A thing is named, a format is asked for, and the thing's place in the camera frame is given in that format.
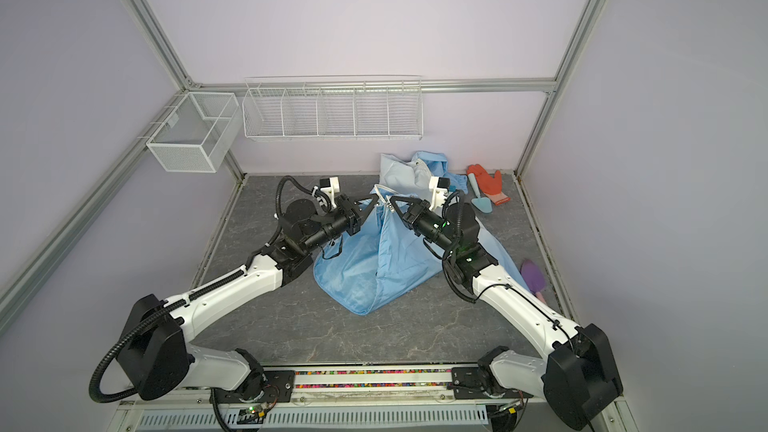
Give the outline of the light blue zip jacket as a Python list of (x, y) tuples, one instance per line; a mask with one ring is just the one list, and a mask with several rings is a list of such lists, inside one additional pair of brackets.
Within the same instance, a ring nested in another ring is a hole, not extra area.
[(349, 311), (366, 315), (441, 272), (439, 259), (384, 203), (393, 195), (430, 199), (432, 177), (469, 191), (468, 179), (451, 173), (442, 153), (418, 151), (408, 162), (380, 156), (379, 180), (370, 190), (376, 208), (357, 234), (343, 236), (338, 257), (314, 262), (313, 276), (323, 291)]

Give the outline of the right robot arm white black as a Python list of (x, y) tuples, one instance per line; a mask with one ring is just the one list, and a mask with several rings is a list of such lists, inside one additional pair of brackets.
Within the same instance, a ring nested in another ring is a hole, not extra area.
[(622, 395), (606, 333), (564, 317), (519, 284), (481, 243), (481, 227), (470, 205), (457, 200), (435, 211), (429, 201), (408, 196), (393, 196), (389, 203), (407, 229), (441, 249), (444, 275), (457, 296), (488, 304), (534, 347), (533, 356), (501, 347), (479, 361), (489, 394), (517, 389), (542, 397), (577, 431), (591, 426)]

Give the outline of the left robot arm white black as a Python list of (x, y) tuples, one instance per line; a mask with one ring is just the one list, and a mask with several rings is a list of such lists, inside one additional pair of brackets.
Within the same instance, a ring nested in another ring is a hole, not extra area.
[(137, 300), (119, 339), (92, 373), (90, 399), (111, 403), (137, 395), (150, 401), (179, 388), (223, 391), (242, 402), (262, 397), (268, 379), (252, 354), (199, 347), (194, 339), (246, 303), (294, 281), (312, 265), (315, 252), (358, 233), (376, 205), (373, 194), (342, 193), (335, 177), (313, 188), (282, 177), (269, 240), (215, 280), (163, 300), (153, 294)]

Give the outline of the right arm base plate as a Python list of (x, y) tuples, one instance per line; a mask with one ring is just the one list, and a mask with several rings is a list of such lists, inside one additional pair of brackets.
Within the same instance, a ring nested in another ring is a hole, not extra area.
[(513, 388), (504, 388), (486, 368), (479, 366), (453, 367), (447, 389), (456, 399), (519, 399), (531, 394)]

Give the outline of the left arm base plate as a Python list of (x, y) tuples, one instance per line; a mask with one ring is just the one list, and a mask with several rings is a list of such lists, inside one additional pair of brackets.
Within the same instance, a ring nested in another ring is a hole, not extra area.
[(295, 371), (288, 369), (252, 372), (234, 390), (215, 389), (214, 394), (220, 404), (289, 402), (295, 377)]

